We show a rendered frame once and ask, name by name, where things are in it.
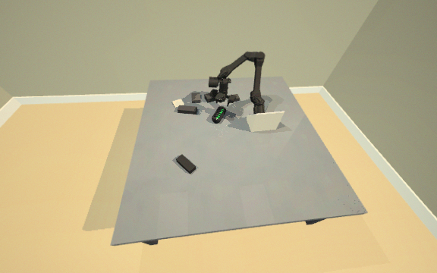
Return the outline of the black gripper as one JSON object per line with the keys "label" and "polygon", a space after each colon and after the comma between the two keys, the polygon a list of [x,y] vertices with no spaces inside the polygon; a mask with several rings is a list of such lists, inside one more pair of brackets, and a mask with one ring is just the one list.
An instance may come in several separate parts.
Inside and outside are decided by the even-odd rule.
{"label": "black gripper", "polygon": [[227,107],[228,107],[228,105],[229,105],[229,103],[234,103],[234,101],[235,101],[235,99],[236,99],[236,96],[234,96],[234,95],[230,95],[230,96],[228,96],[227,94],[228,94],[228,89],[220,89],[219,88],[219,90],[217,90],[217,89],[212,89],[212,91],[210,92],[210,96],[211,97],[213,97],[214,99],[215,99],[215,97],[217,96],[217,92],[218,91],[221,91],[221,93],[225,93],[225,95],[226,95],[226,98],[228,99],[228,104],[227,104]]}

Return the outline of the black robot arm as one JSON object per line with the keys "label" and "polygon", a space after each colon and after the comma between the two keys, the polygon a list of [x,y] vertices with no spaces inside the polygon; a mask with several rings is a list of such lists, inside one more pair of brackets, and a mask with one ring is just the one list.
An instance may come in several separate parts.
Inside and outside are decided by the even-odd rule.
{"label": "black robot arm", "polygon": [[[244,55],[239,57],[239,59],[234,61],[232,64],[222,68],[220,70],[220,74],[217,77],[209,77],[209,87],[217,88],[217,86],[219,86],[220,89],[227,89],[228,84],[231,83],[231,79],[230,78],[225,79],[225,78],[227,78],[235,68],[243,64],[245,61],[254,62],[255,76],[254,76],[253,91],[250,92],[250,101],[254,104],[253,107],[254,114],[265,113],[265,109],[264,109],[265,100],[261,98],[261,92],[259,89],[261,70],[262,70],[264,59],[265,59],[264,52],[245,52]],[[226,100],[225,93],[224,92],[221,93],[221,91],[218,91],[215,100],[220,103],[224,102]]]}

